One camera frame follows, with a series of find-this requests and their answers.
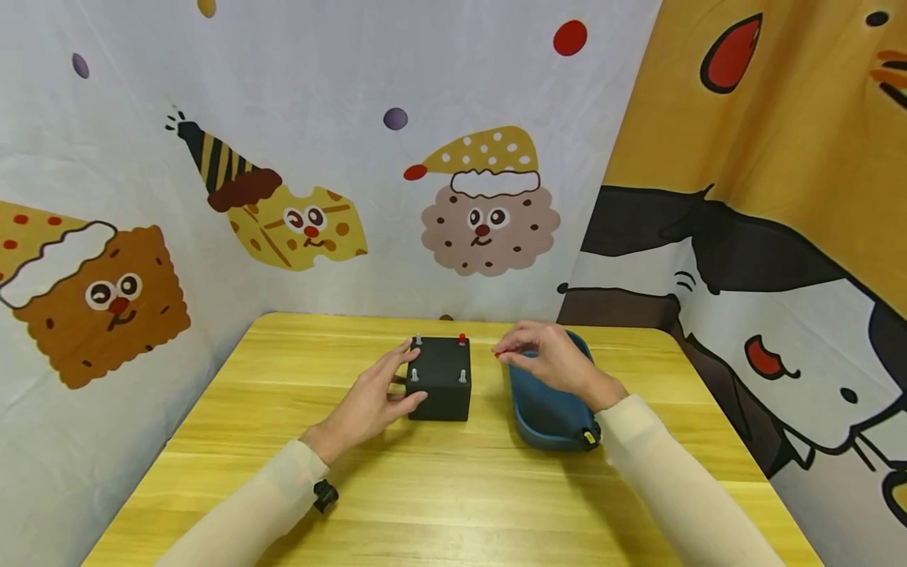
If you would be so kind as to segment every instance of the black wristband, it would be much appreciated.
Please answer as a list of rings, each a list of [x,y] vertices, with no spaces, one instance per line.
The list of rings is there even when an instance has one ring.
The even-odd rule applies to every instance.
[[[336,488],[331,486],[327,480],[315,484],[315,496],[317,498],[315,500],[315,507],[321,513],[324,513],[325,510],[330,508],[340,499],[340,493],[338,493]]]

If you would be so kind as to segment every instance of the fabric backdrop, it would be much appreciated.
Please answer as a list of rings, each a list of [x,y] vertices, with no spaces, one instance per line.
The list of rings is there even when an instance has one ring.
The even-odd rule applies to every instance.
[[[265,312],[554,319],[657,11],[9,6],[0,562],[81,562]]]
[[[559,321],[684,348],[828,565],[907,562],[907,3],[667,1]]]

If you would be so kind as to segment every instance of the black box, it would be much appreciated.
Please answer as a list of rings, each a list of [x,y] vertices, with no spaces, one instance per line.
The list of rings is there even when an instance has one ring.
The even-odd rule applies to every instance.
[[[416,341],[417,337],[413,337],[410,349],[421,348],[422,352],[406,369],[406,394],[425,391],[428,399],[419,404],[409,418],[466,421],[473,391],[469,339],[422,337],[421,345]]]

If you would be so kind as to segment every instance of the blue container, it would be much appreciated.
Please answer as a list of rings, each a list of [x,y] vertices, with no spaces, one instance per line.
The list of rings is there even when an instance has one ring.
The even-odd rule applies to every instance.
[[[592,360],[586,341],[570,331],[567,334],[582,354]],[[523,354],[538,356],[534,351]],[[543,451],[591,451],[599,446],[599,425],[581,399],[545,386],[525,370],[508,367],[517,431],[527,445]]]

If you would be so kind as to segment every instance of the sleeve cuff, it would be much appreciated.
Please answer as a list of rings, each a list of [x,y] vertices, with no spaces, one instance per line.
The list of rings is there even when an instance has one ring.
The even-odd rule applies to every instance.
[[[627,396],[595,415],[601,427],[601,444],[606,450],[626,446],[634,439],[665,426],[639,396]]]
[[[268,476],[285,494],[307,494],[327,476],[327,465],[315,451],[293,439],[266,465]]]

